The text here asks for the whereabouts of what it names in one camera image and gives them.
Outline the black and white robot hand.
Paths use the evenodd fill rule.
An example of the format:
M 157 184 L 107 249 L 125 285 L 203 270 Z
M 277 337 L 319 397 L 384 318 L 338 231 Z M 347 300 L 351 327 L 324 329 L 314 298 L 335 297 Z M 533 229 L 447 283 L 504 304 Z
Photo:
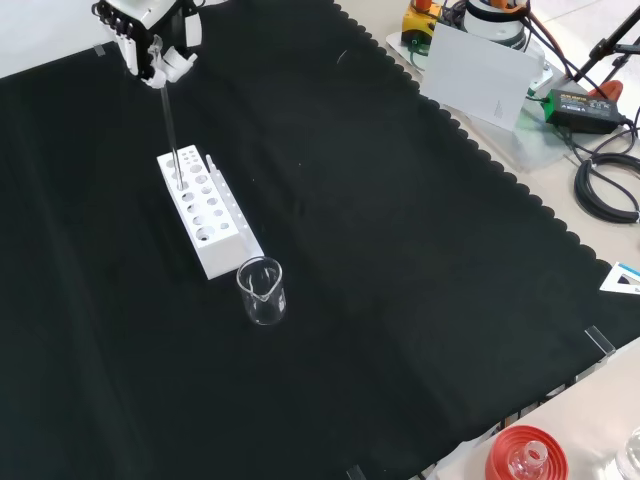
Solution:
M 203 39 L 200 8 L 185 0 L 98 1 L 91 6 L 113 36 L 129 72 L 152 89 L 178 82 Z

